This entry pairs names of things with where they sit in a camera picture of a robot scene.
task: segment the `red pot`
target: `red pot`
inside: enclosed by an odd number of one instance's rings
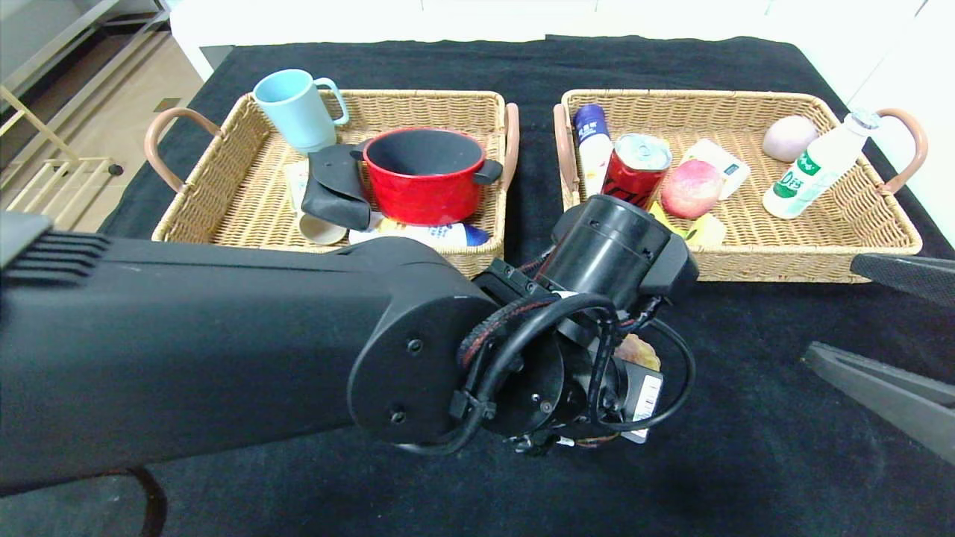
[[[500,163],[485,159],[477,141],[441,129],[390,131],[352,154],[368,164],[381,212],[415,226],[444,226],[471,216],[480,205],[480,186],[502,171]]]

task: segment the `barcode label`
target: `barcode label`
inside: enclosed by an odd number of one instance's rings
[[[640,397],[637,399],[637,406],[633,409],[633,421],[653,416],[653,409],[656,408],[656,400],[660,395],[660,388],[662,386],[662,378],[650,375],[644,377],[644,384],[640,387]],[[647,429],[633,431],[633,435],[639,437],[640,440],[646,440]]]

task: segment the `brown leather handle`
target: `brown leather handle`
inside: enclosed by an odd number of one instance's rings
[[[162,134],[162,131],[165,130],[166,125],[168,125],[170,121],[178,117],[190,118],[196,121],[212,136],[224,136],[223,130],[215,123],[208,120],[199,112],[188,108],[170,108],[165,112],[159,113],[159,115],[153,119],[153,122],[149,124],[149,128],[146,129],[146,140],[143,142],[143,152],[146,154],[146,160],[153,166],[156,173],[158,173],[159,176],[162,177],[162,180],[166,181],[166,184],[176,193],[182,192],[184,184],[182,180],[169,169],[169,166],[162,161],[162,158],[159,157],[159,135]]]
[[[925,135],[925,131],[919,122],[904,110],[898,108],[883,108],[876,112],[876,114],[897,118],[905,125],[908,132],[912,133],[912,138],[915,139],[915,158],[912,159],[912,162],[910,162],[899,175],[893,177],[891,181],[881,187],[882,192],[895,194],[902,188],[905,182],[908,181],[908,178],[919,171],[919,168],[921,168],[925,162],[925,157],[928,156],[928,137]]]
[[[561,170],[561,181],[570,193],[576,192],[581,180],[577,177],[577,163],[574,157],[574,138],[567,121],[567,112],[562,104],[554,105],[554,138],[557,139],[557,164]]]
[[[520,146],[520,114],[518,105],[509,102],[505,108],[504,125],[507,139],[504,141],[504,171],[500,177],[500,189],[507,191],[518,171],[518,146]]]

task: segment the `black cloth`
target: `black cloth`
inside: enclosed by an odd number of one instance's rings
[[[511,262],[547,245],[561,211],[551,109],[566,90],[799,92],[846,112],[797,48],[753,38],[238,48],[190,106],[222,121],[257,80],[286,67],[342,87],[494,90],[518,103]],[[208,142],[178,121],[161,154],[185,178]],[[882,154],[872,145],[866,153],[890,177]],[[148,237],[171,199],[145,167],[102,231]],[[953,257],[907,189],[899,199],[923,254]],[[358,429],[332,431],[153,465],[170,500],[168,534],[955,534],[955,468],[798,359],[817,339],[955,382],[955,311],[875,284],[707,283],[662,317],[697,352],[699,378],[685,409],[646,445],[558,446],[527,458],[482,433],[457,455],[432,459]],[[139,506],[131,480],[105,478],[9,498],[0,519],[12,534],[131,533]]]

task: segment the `wicker basket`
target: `wicker basket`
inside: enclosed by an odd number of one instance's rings
[[[438,127],[474,137],[488,159],[502,162],[500,180],[482,187],[481,206],[466,221],[487,231],[488,242],[438,249],[469,277],[502,257],[507,188],[518,157],[517,106],[505,107],[503,98],[493,92],[346,90],[342,95],[351,116],[347,125],[339,127],[342,143],[357,143],[399,127]],[[331,93],[322,92],[322,99],[331,116],[337,117],[341,108]],[[214,136],[185,183],[157,152],[159,133],[176,116],[195,120]],[[286,143],[251,94],[236,102],[222,129],[187,108],[163,112],[150,126],[145,148],[149,162],[177,192],[153,232],[154,241],[316,253],[348,245],[346,237],[332,246],[318,246],[299,232],[288,201],[284,167],[305,157]],[[362,175],[367,183],[365,164]],[[377,209],[375,200],[370,202]]]
[[[561,162],[563,207],[579,204],[592,192],[580,181],[570,119],[587,104],[606,112],[610,137],[648,133],[668,140],[673,161],[701,138],[709,138],[748,164],[751,177],[713,214],[727,227],[718,247],[693,247],[700,279],[750,282],[868,281],[850,272],[863,252],[910,255],[922,238],[865,157],[794,220],[781,220],[763,209],[762,195],[785,173],[787,164],[762,152],[766,129],[777,119],[800,114],[820,132],[839,125],[821,99],[763,92],[574,90],[554,108]],[[906,170],[911,175],[914,169]],[[891,184],[898,190],[906,177]],[[689,223],[672,220],[686,228]]]

